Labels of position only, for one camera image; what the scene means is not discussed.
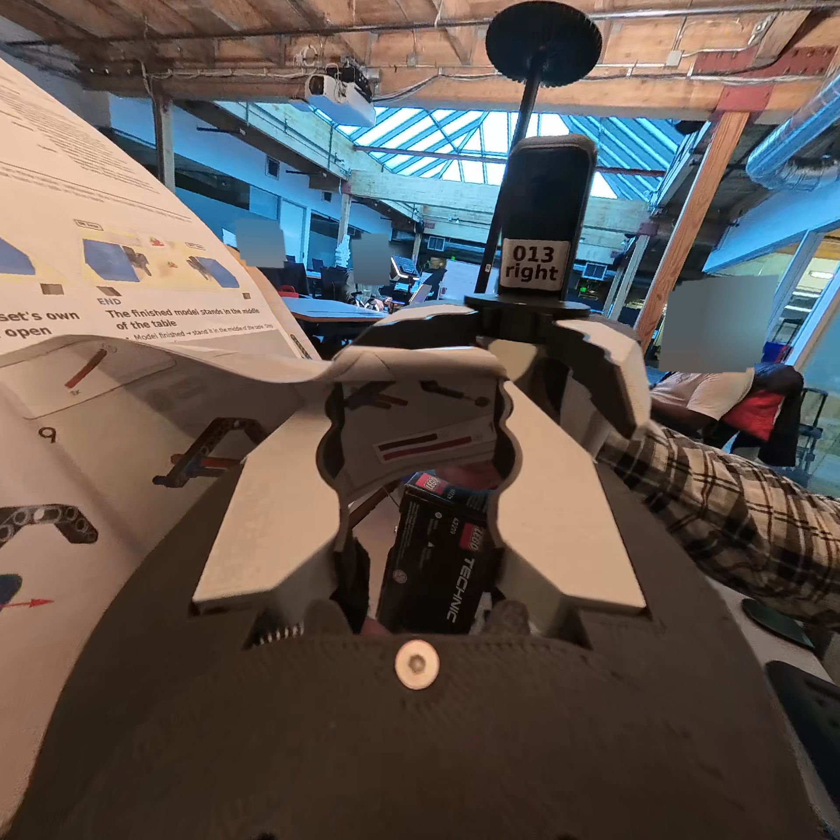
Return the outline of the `silver air duct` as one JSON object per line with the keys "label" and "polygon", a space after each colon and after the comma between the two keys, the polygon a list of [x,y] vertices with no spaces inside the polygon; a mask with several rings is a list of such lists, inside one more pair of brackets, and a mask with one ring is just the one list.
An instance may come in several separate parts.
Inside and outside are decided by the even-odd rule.
{"label": "silver air duct", "polygon": [[769,191],[808,193],[838,182],[839,162],[806,161],[807,144],[830,129],[839,118],[839,76],[835,76],[750,154],[745,173]]}

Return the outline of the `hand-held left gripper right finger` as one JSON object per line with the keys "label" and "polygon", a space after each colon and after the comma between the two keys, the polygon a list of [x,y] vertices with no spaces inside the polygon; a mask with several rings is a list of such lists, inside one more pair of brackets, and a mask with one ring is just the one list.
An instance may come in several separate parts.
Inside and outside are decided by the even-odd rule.
{"label": "hand-held left gripper right finger", "polygon": [[492,505],[500,542],[497,588],[524,604],[539,634],[558,634],[572,612],[639,615],[646,600],[593,456],[514,384],[499,443],[511,473]]}

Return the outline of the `red and black backpack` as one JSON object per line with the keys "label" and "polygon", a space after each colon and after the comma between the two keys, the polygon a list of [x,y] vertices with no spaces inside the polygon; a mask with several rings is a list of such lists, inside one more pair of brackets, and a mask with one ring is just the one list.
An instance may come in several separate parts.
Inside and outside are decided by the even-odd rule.
{"label": "red and black backpack", "polygon": [[761,363],[753,370],[749,393],[720,422],[729,452],[767,466],[795,465],[804,378],[795,367]]}

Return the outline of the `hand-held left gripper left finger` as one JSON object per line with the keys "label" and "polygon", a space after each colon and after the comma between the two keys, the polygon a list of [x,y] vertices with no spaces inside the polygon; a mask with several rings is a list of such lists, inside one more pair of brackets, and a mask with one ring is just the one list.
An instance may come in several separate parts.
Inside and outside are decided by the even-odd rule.
{"label": "hand-held left gripper left finger", "polygon": [[359,632],[370,608],[370,560],[350,506],[371,491],[345,464],[342,385],[327,385],[244,461],[192,596],[200,615],[248,609],[281,627],[333,599]]}

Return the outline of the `printed toy truck box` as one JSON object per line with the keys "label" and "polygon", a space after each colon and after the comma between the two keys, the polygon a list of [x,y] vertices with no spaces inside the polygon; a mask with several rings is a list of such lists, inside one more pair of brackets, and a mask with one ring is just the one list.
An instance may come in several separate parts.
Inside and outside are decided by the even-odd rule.
{"label": "printed toy truck box", "polygon": [[393,634],[468,634],[492,591],[498,560],[490,492],[431,471],[407,481],[376,619]]}

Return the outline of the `instruction booklet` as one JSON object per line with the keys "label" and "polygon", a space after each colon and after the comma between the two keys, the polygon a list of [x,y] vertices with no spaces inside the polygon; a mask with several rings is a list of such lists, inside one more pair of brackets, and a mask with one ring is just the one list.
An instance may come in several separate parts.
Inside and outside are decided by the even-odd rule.
{"label": "instruction booklet", "polygon": [[173,192],[2,62],[2,821],[130,576],[330,366]]}

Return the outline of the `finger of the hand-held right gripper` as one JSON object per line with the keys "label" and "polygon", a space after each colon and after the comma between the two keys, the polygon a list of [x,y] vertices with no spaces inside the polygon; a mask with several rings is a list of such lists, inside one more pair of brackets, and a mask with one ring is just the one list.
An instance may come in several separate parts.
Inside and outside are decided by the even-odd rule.
{"label": "finger of the hand-held right gripper", "polygon": [[648,422],[648,378],[632,329],[600,317],[556,321],[554,360],[566,371],[560,426],[589,454],[610,434],[631,438]]}
{"label": "finger of the hand-held right gripper", "polygon": [[409,382],[436,377],[504,380],[503,363],[476,345],[477,311],[460,305],[411,309],[375,322],[330,364],[334,382]]}

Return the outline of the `black round disc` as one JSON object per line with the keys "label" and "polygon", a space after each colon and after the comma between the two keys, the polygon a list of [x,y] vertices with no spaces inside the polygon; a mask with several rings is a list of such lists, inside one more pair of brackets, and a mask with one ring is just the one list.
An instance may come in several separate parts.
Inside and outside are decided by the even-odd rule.
{"label": "black round disc", "polygon": [[743,614],[767,633],[812,652],[816,650],[802,625],[794,619],[753,598],[742,599],[740,606]]}

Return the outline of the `white ceiling projector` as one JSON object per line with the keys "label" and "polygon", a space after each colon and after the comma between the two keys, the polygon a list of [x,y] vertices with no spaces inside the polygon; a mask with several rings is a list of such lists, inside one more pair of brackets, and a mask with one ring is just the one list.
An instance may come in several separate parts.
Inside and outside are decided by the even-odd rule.
{"label": "white ceiling projector", "polygon": [[353,63],[313,71],[305,92],[306,102],[337,124],[364,129],[375,126],[371,84],[362,69]]}

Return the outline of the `person's right forearm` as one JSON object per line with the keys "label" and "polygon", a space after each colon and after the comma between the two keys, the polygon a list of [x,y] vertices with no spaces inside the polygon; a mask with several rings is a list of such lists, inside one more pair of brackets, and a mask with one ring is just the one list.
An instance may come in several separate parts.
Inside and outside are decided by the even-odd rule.
{"label": "person's right forearm", "polygon": [[654,422],[629,439],[609,433],[597,460],[708,577],[838,631],[838,500]]}

